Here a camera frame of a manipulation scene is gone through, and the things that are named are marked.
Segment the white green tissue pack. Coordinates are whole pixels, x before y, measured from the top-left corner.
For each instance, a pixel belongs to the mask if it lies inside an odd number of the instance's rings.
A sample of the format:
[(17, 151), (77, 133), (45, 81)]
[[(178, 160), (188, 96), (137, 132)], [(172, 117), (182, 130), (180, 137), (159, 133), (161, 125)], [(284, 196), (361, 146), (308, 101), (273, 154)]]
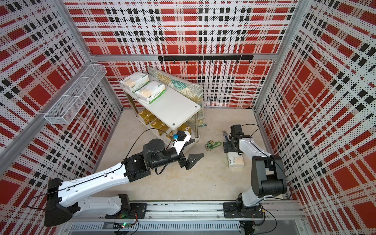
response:
[(151, 104), (165, 93), (165, 85), (157, 81), (151, 81), (135, 92), (137, 99)]
[(227, 153), (227, 159), (229, 168), (243, 168), (245, 166), (243, 156), (237, 152)]
[(148, 75), (136, 72), (120, 81), (120, 87), (126, 92), (135, 93), (150, 82)]

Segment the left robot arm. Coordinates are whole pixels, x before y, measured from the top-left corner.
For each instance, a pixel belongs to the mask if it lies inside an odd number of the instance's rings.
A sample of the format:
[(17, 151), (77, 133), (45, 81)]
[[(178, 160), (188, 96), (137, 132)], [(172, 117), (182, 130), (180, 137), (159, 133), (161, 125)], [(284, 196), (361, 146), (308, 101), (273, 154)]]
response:
[(181, 168), (191, 169), (204, 157), (203, 153), (184, 156), (184, 147), (193, 142), (193, 139), (175, 141), (172, 148), (165, 149), (165, 143), (161, 139), (153, 139), (143, 146), (142, 152), (106, 170), (76, 180), (49, 180), (44, 225), (61, 225), (85, 213), (101, 213), (114, 218), (120, 211), (130, 210), (125, 194), (110, 198), (91, 197), (114, 186), (140, 180), (149, 176), (151, 170), (174, 162), (178, 162)]

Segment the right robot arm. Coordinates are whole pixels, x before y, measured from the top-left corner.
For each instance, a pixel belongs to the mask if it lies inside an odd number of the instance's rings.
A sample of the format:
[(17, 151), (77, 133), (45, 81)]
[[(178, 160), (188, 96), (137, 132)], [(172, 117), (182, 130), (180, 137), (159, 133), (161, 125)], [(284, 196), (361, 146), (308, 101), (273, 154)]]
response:
[(235, 203), (224, 203), (225, 218), (265, 218), (262, 201), (275, 199), (287, 192), (287, 178), (280, 156), (258, 146), (251, 135), (244, 134), (241, 124), (230, 127), (230, 136), (223, 143), (230, 168), (245, 166), (251, 160), (251, 188), (240, 193)]

